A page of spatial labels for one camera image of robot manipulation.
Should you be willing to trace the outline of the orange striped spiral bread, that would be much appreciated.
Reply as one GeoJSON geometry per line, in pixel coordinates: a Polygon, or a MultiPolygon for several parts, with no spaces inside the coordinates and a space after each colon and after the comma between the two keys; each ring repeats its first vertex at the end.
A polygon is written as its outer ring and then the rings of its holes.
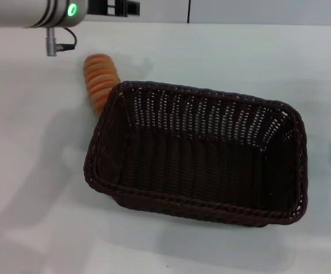
{"type": "Polygon", "coordinates": [[[92,110],[99,116],[110,91],[121,82],[117,69],[108,55],[93,54],[84,61],[83,76],[92,110]]]}

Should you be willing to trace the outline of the dark brown woven basket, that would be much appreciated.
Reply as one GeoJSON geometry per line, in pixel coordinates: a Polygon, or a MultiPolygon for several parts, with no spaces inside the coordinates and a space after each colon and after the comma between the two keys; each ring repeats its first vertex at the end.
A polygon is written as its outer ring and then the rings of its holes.
{"type": "Polygon", "coordinates": [[[247,227],[289,225],[308,205],[306,132],[290,105],[155,82],[109,94],[84,163],[120,206],[247,227]]]}

